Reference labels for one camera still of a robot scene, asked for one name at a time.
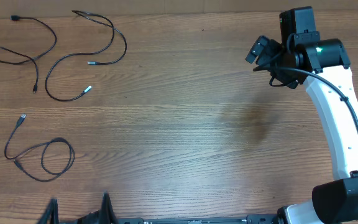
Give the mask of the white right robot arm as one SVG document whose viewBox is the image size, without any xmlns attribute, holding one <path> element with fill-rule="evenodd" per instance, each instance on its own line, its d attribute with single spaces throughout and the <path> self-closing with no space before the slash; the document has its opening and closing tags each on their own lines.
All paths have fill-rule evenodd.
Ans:
<svg viewBox="0 0 358 224">
<path fill-rule="evenodd" d="M 358 220 L 358 101 L 351 61 L 339 39 L 323 40 L 312 7 L 279 15 L 281 41 L 260 36 L 246 60 L 270 73 L 270 86 L 303 85 L 319 114 L 333 181 L 313 188 L 303 203 L 284 206 L 269 223 L 344 223 Z"/>
</svg>

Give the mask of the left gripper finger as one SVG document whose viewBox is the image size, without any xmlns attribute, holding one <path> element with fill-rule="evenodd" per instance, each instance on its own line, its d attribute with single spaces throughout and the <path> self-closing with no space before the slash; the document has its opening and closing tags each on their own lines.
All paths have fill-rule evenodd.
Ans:
<svg viewBox="0 0 358 224">
<path fill-rule="evenodd" d="M 57 199 L 52 198 L 37 224 L 59 224 Z"/>
<path fill-rule="evenodd" d="M 110 196 L 107 192 L 103 193 L 103 200 L 99 210 L 99 224 L 119 224 L 112 209 Z"/>
</svg>

